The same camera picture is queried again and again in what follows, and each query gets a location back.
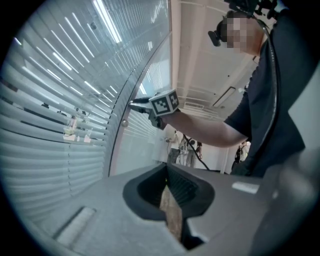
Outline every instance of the pants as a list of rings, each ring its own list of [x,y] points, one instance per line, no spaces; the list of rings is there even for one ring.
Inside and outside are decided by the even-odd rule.
[[[192,150],[189,150],[188,152],[188,156],[186,157],[186,166],[188,167],[195,167],[195,163],[196,163],[196,153]]]
[[[177,158],[180,154],[180,150],[179,149],[175,149],[175,148],[171,148],[169,155],[168,155],[168,159],[167,159],[167,163],[171,163],[171,164],[175,164],[177,162]]]

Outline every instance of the forearm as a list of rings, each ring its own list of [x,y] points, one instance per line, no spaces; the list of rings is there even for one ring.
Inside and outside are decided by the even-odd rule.
[[[174,112],[161,118],[183,134],[215,147],[231,147],[246,139],[244,135],[222,121],[198,119],[182,112]]]

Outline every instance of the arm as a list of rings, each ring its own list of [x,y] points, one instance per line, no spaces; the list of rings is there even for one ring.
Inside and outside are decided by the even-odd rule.
[[[243,95],[238,108],[225,122],[198,119],[182,112],[161,117],[185,135],[202,143],[227,148],[245,141],[251,133],[248,95]]]

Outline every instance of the ceiling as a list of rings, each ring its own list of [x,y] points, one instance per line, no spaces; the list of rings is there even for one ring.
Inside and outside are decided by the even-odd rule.
[[[173,88],[182,111],[199,118],[224,120],[230,115],[243,96],[238,90],[219,107],[212,105],[229,87],[244,88],[257,66],[251,55],[212,44],[208,31],[216,29],[227,11],[223,0],[171,0]],[[267,25],[274,22],[259,18]]]

